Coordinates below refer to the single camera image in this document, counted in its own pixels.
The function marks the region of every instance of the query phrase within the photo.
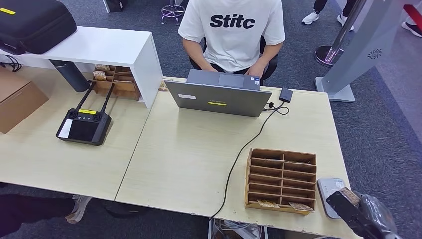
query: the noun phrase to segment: smartphone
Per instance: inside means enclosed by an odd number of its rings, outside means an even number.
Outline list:
[[[341,219],[335,210],[326,201],[331,194],[344,188],[346,184],[341,178],[321,178],[318,180],[318,189],[321,195],[324,209],[327,216],[333,219]]]

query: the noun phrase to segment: wooden organizer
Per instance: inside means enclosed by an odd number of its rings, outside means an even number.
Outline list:
[[[245,207],[303,215],[315,210],[317,162],[314,154],[251,149],[246,175]],[[262,206],[258,200],[273,202],[278,207]],[[309,208],[302,211],[289,203]]]
[[[115,95],[134,100],[141,97],[141,92],[129,67],[110,66],[110,71],[104,72],[106,81],[98,81],[93,78],[93,81],[96,82],[94,91],[97,94],[107,95],[112,83],[114,83],[113,93]]]

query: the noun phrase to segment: gray laptop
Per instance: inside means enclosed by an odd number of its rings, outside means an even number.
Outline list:
[[[258,117],[271,92],[260,91],[259,79],[251,78],[246,75],[191,70],[186,82],[166,80],[165,83],[181,108]]]

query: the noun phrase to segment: stool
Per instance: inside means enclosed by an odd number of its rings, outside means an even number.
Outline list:
[[[176,26],[180,25],[178,17],[185,13],[185,8],[176,5],[175,0],[170,0],[170,5],[167,5],[161,9],[161,24],[164,24],[164,18],[176,19]]]

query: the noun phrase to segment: white sneaker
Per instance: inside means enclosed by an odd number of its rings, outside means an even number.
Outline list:
[[[304,19],[302,19],[302,23],[305,25],[310,25],[312,22],[319,19],[319,14],[315,13],[315,10],[313,10],[309,15],[305,16]]]
[[[416,25],[410,25],[404,21],[402,23],[402,28],[410,31],[413,35],[417,37],[422,37],[422,31]]]
[[[75,201],[74,211],[65,216],[68,223],[75,224],[82,219],[84,215],[85,208],[87,207],[88,202],[92,197],[82,196],[82,195],[73,195],[73,200]]]
[[[341,26],[344,26],[344,24],[346,24],[347,17],[343,16],[343,14],[340,14],[339,16],[337,16],[337,21],[341,23]]]

